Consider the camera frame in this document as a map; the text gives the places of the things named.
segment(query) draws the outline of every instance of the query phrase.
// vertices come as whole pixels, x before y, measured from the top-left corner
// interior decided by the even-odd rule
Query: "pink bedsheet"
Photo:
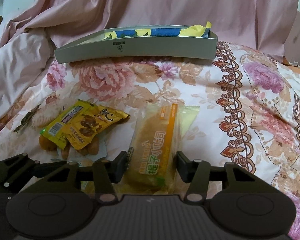
[[[0,160],[24,152],[42,163],[60,159],[56,151],[40,148],[39,132],[77,98],[131,114],[106,136],[110,160],[129,148],[137,111],[146,103],[200,106],[180,150],[214,166],[237,163],[287,194],[297,207],[290,236],[300,240],[299,74],[265,54],[223,41],[213,62],[168,57],[53,61],[0,120]],[[24,132],[12,132],[41,102]],[[71,160],[92,164],[80,154]],[[175,193],[183,196],[186,189],[178,178]],[[220,184],[211,183],[208,197],[219,190]]]

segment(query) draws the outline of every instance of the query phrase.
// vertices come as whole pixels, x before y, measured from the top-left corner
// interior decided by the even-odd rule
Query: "silver box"
[[[112,28],[93,33],[56,49],[58,63],[85,59],[125,56],[167,56],[215,59],[218,37],[212,31],[208,38],[189,36],[139,36],[103,40],[104,34],[113,31],[182,28],[179,25],[148,25]]]

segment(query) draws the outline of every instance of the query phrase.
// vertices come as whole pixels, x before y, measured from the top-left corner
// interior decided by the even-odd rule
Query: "orange label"
[[[166,130],[166,136],[163,144],[163,151],[162,151],[162,157],[161,157],[161,165],[159,168],[158,175],[164,176],[169,162],[169,155],[170,155],[170,149],[171,149],[171,142],[173,137],[173,129],[174,129],[174,123],[176,120],[176,113],[177,113],[178,105],[172,104],[170,117],[169,117],[169,124],[167,126]]]

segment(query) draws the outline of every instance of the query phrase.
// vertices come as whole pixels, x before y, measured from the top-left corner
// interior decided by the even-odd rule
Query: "cartoon face logo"
[[[113,114],[110,113],[110,112],[108,111],[108,109],[106,109],[106,108],[103,109],[103,110],[100,112],[100,114],[104,115],[105,118],[106,118],[108,121],[110,121],[110,122],[113,121],[113,119],[111,118],[111,116],[113,116]]]

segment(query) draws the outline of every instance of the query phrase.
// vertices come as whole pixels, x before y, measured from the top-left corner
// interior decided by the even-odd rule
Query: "snack bag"
[[[62,114],[60,114],[53,122],[44,128],[40,134],[48,138],[50,141],[58,145],[62,150],[68,144],[66,134],[61,131],[61,128],[69,123],[78,113],[85,112],[93,107],[93,104],[79,100]]]
[[[119,193],[172,193],[176,173],[173,162],[179,133],[177,104],[148,104],[137,120],[129,149],[129,165]]]
[[[127,121],[130,117],[123,111],[105,106],[90,105],[91,107],[79,111],[61,129],[76,150],[81,150],[88,145],[94,136],[110,125],[119,121]]]

